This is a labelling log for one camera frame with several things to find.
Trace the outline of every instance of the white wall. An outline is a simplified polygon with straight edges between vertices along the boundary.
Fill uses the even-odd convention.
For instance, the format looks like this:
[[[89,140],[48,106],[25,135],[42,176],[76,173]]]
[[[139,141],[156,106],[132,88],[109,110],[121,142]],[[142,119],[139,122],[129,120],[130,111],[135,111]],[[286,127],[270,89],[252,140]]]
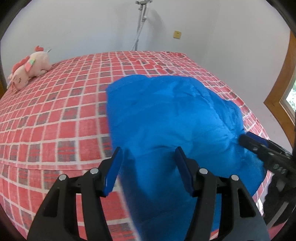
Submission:
[[[1,40],[4,74],[36,45],[52,62],[90,53],[129,50],[135,0],[32,0]],[[182,32],[181,40],[173,31]],[[281,70],[289,28],[265,0],[154,0],[139,50],[186,53],[226,82],[258,117],[269,137],[287,149],[281,127],[263,104]]]
[[[289,35],[285,21],[265,0],[223,0],[202,66],[244,100],[271,140],[291,150],[263,104],[281,71]]]

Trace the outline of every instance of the wall socket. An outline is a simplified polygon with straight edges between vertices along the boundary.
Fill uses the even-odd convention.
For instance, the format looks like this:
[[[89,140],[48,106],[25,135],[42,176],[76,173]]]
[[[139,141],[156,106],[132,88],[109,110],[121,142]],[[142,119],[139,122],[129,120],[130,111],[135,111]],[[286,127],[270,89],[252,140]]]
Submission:
[[[181,38],[181,34],[182,34],[181,32],[175,31],[174,34],[173,34],[173,38],[180,39]]]

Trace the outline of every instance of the bed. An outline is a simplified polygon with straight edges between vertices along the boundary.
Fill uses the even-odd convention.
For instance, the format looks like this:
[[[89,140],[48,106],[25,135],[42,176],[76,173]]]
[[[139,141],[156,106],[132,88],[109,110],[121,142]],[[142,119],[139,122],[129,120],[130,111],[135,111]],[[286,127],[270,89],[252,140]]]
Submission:
[[[58,62],[17,94],[9,89],[0,100],[0,204],[24,237],[60,174],[82,175],[112,155],[105,89],[131,74],[194,77],[239,106],[247,131],[268,138],[245,103],[185,54],[110,52]],[[253,196],[255,202],[270,177],[268,172]],[[81,197],[77,199],[79,232],[86,238]],[[102,205],[113,240],[137,240],[119,181]]]

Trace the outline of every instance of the red checkered bedsheet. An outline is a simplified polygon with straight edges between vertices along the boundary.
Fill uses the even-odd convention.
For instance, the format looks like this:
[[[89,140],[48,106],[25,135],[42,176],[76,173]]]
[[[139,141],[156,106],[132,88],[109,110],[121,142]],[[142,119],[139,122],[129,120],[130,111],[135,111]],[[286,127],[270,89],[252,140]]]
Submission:
[[[82,175],[111,156],[105,89],[123,76],[194,77],[240,107],[246,130],[268,138],[244,102],[184,54],[99,53],[53,66],[19,93],[12,94],[9,89],[0,100],[0,204],[25,237],[43,198],[61,173]],[[270,173],[254,201],[269,178]],[[113,240],[136,240],[118,181],[102,205]],[[77,215],[80,234],[86,238],[79,195]]]

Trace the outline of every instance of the stuffed unicorn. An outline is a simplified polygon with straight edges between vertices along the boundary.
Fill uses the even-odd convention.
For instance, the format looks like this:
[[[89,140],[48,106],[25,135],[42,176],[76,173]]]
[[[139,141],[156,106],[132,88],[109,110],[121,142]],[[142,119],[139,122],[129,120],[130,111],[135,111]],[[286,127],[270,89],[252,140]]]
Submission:
[[[8,77],[10,81],[7,88],[12,86],[12,90],[21,90],[29,83],[32,77],[39,77],[49,71],[52,65],[49,63],[48,52],[44,52],[42,47],[36,46],[35,53],[25,57],[12,67],[12,73]]]

